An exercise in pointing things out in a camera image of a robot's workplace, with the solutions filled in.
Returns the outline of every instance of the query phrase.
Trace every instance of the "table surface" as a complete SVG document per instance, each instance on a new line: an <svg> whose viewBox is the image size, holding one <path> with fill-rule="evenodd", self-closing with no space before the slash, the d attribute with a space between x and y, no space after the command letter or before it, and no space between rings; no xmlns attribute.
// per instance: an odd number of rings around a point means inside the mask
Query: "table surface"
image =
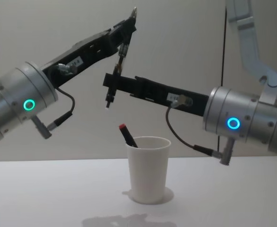
<svg viewBox="0 0 277 227"><path fill-rule="evenodd" d="M277 227L277 157L170 158L166 186L142 205L127 159L0 162L0 227Z"/></svg>

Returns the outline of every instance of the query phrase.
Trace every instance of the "gray wall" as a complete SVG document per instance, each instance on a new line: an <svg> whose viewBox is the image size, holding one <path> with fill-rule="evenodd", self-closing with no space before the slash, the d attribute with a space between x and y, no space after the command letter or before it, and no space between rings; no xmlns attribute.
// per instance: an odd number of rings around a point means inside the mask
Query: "gray wall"
<svg viewBox="0 0 277 227"><path fill-rule="evenodd" d="M277 12L277 1L261 2L253 1L255 16L261 20L256 23L261 57L277 70L277 13L270 13L272 8ZM224 4L224 0L0 0L0 76L24 61L42 66L79 40L127 18L136 6L137 32L123 76L146 77L208 95L221 84ZM171 157L200 156L171 134L164 120L166 107L118 92L105 111L107 88L102 82L116 60L113 56L98 62L62 87L76 98L76 109L49 140L43 140L27 122L0 142L0 160L126 157L118 131L121 123L126 123L134 136L170 139ZM247 79L250 89L238 76ZM223 78L224 86L237 90L253 92L252 87L257 86L241 68L237 34L229 27ZM49 123L70 105L69 99L59 95L59 101L40 118ZM170 118L186 141L217 148L217 136L202 131L201 117L172 111ZM235 154L267 153L238 145Z"/></svg>

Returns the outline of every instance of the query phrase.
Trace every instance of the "sticker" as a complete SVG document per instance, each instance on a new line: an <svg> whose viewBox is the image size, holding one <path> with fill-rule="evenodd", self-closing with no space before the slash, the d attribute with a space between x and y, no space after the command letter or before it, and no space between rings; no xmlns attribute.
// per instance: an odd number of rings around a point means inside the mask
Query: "sticker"
<svg viewBox="0 0 277 227"><path fill-rule="evenodd" d="M74 60L72 60L71 62L69 62L67 65L70 66L70 65L75 65L76 67L79 67L80 65L83 64L83 61L81 59L80 56L78 56L77 58L75 58Z"/></svg>
<svg viewBox="0 0 277 227"><path fill-rule="evenodd" d="M173 102L173 101L176 101L178 97L179 95L168 93L167 100Z"/></svg>

